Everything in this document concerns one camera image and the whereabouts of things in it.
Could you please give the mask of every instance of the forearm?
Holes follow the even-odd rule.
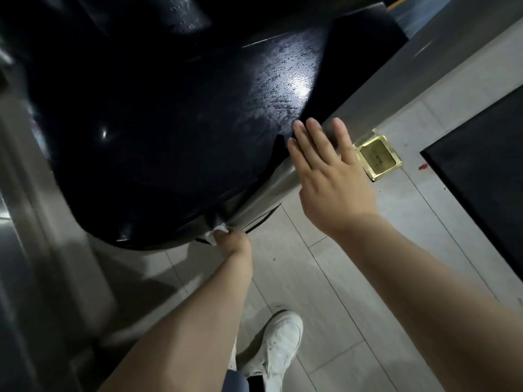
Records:
[[[220,391],[252,271],[251,259],[226,259],[133,347],[103,391]]]
[[[350,226],[335,239],[447,390],[481,390],[500,379],[505,389],[522,390],[519,318],[458,281],[383,218],[361,217]]]

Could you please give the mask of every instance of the shoe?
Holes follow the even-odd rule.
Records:
[[[261,348],[245,364],[245,378],[263,376],[266,392],[281,392],[285,371],[296,356],[303,334],[301,317],[284,311],[271,319],[263,335]]]
[[[227,370],[234,370],[236,371],[236,340],[234,340],[234,346],[232,347],[231,352],[231,358],[229,359],[229,367],[227,367]]]

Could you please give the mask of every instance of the right hand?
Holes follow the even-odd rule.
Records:
[[[297,140],[290,138],[288,147],[300,177],[305,215],[319,230],[336,239],[359,217],[379,213],[374,190],[358,161],[347,128],[339,118],[332,120],[332,126],[341,157],[313,118],[307,120],[306,127],[295,121]]]

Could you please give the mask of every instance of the left hand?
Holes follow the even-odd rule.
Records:
[[[253,250],[251,241],[242,230],[233,229],[229,232],[216,230],[214,232],[214,238],[226,258],[235,255],[252,258]]]

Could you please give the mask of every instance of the gray tile floor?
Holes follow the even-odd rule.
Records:
[[[404,161],[373,184],[383,215],[484,294],[523,314],[523,284],[419,152],[523,84],[523,21],[485,46],[377,127]],[[297,191],[250,234],[254,277],[238,336],[247,347],[271,315],[297,311],[305,331],[284,391],[441,391],[416,348],[342,250],[304,216]],[[220,264],[201,243],[137,257],[118,252],[101,267],[122,306],[150,297],[152,312],[123,305],[137,336],[179,304]]]

